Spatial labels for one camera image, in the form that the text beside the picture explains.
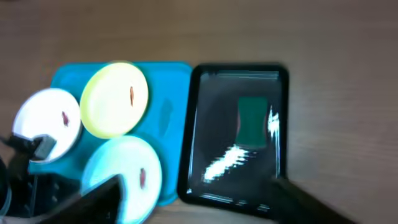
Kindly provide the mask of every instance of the yellow lid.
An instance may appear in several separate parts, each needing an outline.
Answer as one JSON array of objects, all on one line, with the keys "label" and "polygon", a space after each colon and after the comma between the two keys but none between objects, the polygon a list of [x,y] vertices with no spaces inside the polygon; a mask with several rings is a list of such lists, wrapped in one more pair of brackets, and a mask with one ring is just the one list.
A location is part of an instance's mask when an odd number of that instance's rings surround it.
[{"label": "yellow lid", "polygon": [[99,70],[83,90],[81,121],[97,138],[120,136],[138,123],[147,102],[144,74],[131,63],[112,63]]}]

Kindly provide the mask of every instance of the turquoise tray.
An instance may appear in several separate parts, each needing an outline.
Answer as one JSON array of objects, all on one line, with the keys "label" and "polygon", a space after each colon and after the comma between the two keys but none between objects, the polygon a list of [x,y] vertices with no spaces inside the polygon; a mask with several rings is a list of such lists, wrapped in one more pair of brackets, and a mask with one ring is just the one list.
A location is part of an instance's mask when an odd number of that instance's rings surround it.
[{"label": "turquoise tray", "polygon": [[[71,63],[56,72],[51,87],[69,91],[78,102],[88,80],[106,63]],[[192,68],[181,62],[137,62],[147,78],[147,110],[129,132],[146,140],[156,150],[162,164],[163,183],[157,205],[177,199],[177,178],[182,148],[188,90]],[[31,174],[53,172],[80,180],[94,151],[106,140],[98,139],[83,128],[80,139],[67,154],[49,164],[29,164]]]}]

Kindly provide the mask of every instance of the wooden table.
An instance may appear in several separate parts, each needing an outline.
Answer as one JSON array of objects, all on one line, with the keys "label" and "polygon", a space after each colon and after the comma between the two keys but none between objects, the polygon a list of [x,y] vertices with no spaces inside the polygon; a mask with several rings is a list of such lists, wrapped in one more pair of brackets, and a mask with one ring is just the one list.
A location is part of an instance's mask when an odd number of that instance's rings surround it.
[{"label": "wooden table", "polygon": [[[0,1],[0,134],[68,62],[278,61],[289,176],[363,223],[397,223],[396,1]],[[264,223],[176,201],[148,223]]]}]

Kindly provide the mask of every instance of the green sponge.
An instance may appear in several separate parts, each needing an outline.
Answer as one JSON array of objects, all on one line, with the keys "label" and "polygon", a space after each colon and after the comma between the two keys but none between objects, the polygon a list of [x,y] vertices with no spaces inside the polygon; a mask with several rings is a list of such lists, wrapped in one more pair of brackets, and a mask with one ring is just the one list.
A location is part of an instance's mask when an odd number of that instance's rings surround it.
[{"label": "green sponge", "polygon": [[268,101],[264,97],[238,99],[238,134],[235,144],[241,147],[266,147],[265,120]]}]

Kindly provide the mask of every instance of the black tray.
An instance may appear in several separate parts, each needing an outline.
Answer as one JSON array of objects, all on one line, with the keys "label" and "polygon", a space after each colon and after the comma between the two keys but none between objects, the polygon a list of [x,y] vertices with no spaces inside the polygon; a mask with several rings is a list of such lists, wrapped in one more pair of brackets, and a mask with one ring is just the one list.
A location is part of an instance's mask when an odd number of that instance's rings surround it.
[{"label": "black tray", "polygon": [[287,178],[288,88],[277,63],[194,69],[177,187],[184,202],[269,217],[268,181]]}]

